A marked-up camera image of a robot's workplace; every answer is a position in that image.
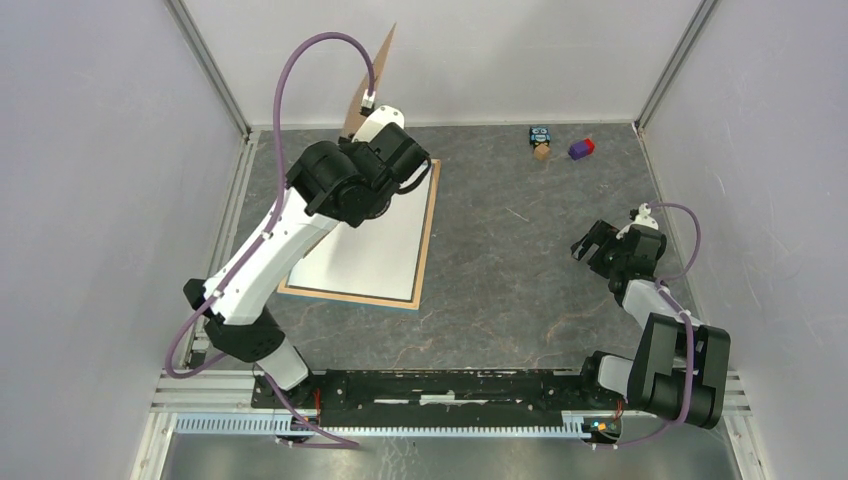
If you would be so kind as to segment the brown cardboard backing board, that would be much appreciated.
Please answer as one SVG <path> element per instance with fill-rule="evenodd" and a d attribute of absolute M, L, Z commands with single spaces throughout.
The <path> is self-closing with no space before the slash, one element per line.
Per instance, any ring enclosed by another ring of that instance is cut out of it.
<path fill-rule="evenodd" d="M 382 45 L 372 60 L 371 70 L 366 71 L 365 77 L 351 100 L 345 122 L 339 135 L 339 140 L 342 143 L 351 141 L 365 122 L 367 116 L 374 111 L 376 106 L 376 92 L 384 71 L 396 27 L 397 23 L 394 23 L 388 31 Z"/>

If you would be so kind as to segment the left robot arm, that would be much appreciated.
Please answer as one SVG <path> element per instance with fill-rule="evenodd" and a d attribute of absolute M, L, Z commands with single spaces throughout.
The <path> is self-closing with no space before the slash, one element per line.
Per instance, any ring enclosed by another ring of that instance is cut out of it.
<path fill-rule="evenodd" d="M 206 320 L 213 347 L 257 364 L 290 407 L 314 394 L 311 371 L 267 307 L 292 268 L 336 227 L 380 217 L 393 197 L 417 188 L 430 154 L 405 130 L 404 114 L 376 108 L 352 140 L 320 141 L 286 172 L 283 198 L 217 273 L 190 279 L 183 292 L 194 317 Z"/>

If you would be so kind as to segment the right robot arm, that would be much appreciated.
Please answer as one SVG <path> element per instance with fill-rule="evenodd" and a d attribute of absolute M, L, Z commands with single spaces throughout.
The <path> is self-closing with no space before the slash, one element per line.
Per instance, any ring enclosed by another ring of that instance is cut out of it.
<path fill-rule="evenodd" d="M 616 303 L 642 330 L 634 358 L 602 351 L 588 357 L 577 392 L 591 408 L 618 394 L 636 410 L 711 429 L 723 414 L 731 338 L 697 320 L 656 277 L 666 247 L 653 220 L 624 228 L 598 220 L 571 246 L 573 258 L 607 280 Z"/>

